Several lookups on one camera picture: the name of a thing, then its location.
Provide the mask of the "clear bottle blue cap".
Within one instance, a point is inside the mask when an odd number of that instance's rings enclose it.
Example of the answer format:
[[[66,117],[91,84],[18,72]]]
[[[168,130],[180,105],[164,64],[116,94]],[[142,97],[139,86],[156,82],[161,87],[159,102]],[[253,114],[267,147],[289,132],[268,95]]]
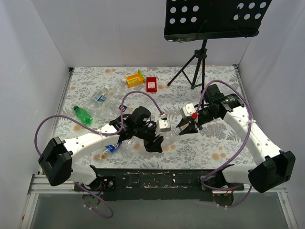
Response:
[[[141,148],[141,140],[136,138],[136,137],[132,137],[131,139],[127,139],[123,142],[119,142],[113,145],[108,145],[104,148],[103,151],[103,156],[110,156],[112,155],[114,152],[118,151],[118,149],[122,149],[122,150],[132,150],[135,147],[137,147],[137,145],[140,145]]]

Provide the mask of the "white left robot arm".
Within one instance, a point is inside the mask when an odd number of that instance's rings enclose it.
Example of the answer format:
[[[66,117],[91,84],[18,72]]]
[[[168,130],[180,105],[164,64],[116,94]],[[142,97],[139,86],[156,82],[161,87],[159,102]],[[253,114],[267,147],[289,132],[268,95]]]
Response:
[[[161,114],[157,121],[150,118],[151,112],[139,106],[131,114],[122,114],[98,130],[65,140],[52,138],[38,160],[49,184],[54,187],[72,181],[82,183],[89,190],[98,190],[102,184],[98,169],[92,165],[79,165],[77,161],[96,150],[132,137],[141,139],[147,152],[161,153],[161,134],[170,131],[170,121],[166,114]]]

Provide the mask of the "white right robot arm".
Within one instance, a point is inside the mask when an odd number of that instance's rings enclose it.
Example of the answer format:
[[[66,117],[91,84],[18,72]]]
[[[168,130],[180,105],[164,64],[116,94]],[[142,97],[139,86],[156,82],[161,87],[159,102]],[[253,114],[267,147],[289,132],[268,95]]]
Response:
[[[238,166],[226,162],[201,178],[204,188],[232,190],[234,186],[251,185],[264,193],[290,180],[295,165],[291,151],[283,151],[256,124],[246,103],[236,93],[224,95],[216,84],[209,85],[201,99],[207,106],[187,104],[181,108],[182,119],[177,125],[179,135],[195,134],[202,126],[216,119],[224,120],[243,140],[255,166]]]

